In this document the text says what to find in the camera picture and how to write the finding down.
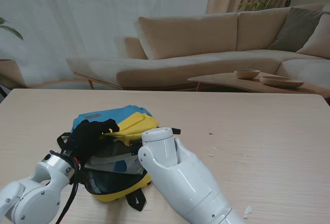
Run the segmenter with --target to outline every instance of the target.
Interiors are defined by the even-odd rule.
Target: sofa leg
[[[91,89],[94,89],[93,82],[91,80],[88,80],[88,83],[89,83],[89,86],[91,87]]]
[[[5,92],[5,90],[3,90],[1,87],[0,87],[0,94],[6,98],[7,97],[7,93]]]
[[[197,88],[196,88],[196,92],[200,92],[200,91],[202,91],[202,83],[201,82],[199,82],[198,83],[198,85],[197,85]]]

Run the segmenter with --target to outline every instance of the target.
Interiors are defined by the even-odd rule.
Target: white debris
[[[248,216],[252,213],[252,205],[247,206],[244,213],[244,220],[248,218]]]

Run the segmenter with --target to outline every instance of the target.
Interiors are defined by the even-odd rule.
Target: black cable
[[[73,202],[73,199],[75,198],[75,196],[77,194],[77,191],[78,191],[78,181],[79,181],[78,171],[79,171],[79,165],[78,165],[78,163],[77,163],[77,161],[76,161],[75,158],[70,158],[70,159],[72,160],[73,166],[74,166],[73,186],[72,186],[72,190],[71,190],[70,196],[68,198],[68,201],[67,201],[66,205],[64,206],[62,213],[58,217],[58,220],[57,220],[56,224],[59,224],[62,221],[64,215],[69,210],[69,208],[71,206],[71,203]]]

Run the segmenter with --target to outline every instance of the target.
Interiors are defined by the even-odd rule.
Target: wooden table
[[[0,187],[58,151],[56,138],[78,114],[130,104],[147,108],[161,126],[181,128],[181,141],[238,213],[252,205],[247,224],[329,223],[330,108],[318,95],[14,90],[0,104]],[[80,185],[62,223],[186,223],[154,185],[144,193],[148,203],[137,212],[126,200],[99,202]]]
[[[253,93],[281,93],[281,94],[319,94],[325,99],[330,98],[330,90],[324,89],[312,84],[304,83],[299,88],[275,88],[264,85],[260,82],[261,76],[275,76],[260,72],[260,74],[251,80],[237,79],[234,73],[222,73],[216,75],[197,76],[189,78],[189,81],[198,82],[196,91],[200,91],[205,84],[221,85],[242,89]]]

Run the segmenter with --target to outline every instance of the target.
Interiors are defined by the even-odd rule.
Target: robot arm
[[[171,128],[144,132],[142,144],[138,152],[140,163],[181,217],[191,224],[244,224],[209,169],[173,137]],[[62,154],[51,151],[30,177],[6,185],[0,191],[0,223],[4,216],[15,224],[50,223],[59,210],[62,189],[73,175],[77,176],[77,167],[71,164]],[[49,180],[47,185],[42,184],[45,180]]]
[[[171,128],[142,134],[138,157],[169,205],[191,224],[244,224],[221,193],[209,169]]]
[[[47,224],[59,210],[60,194],[73,176],[73,167],[56,153],[38,162],[34,173],[5,186],[0,192],[0,223]]]

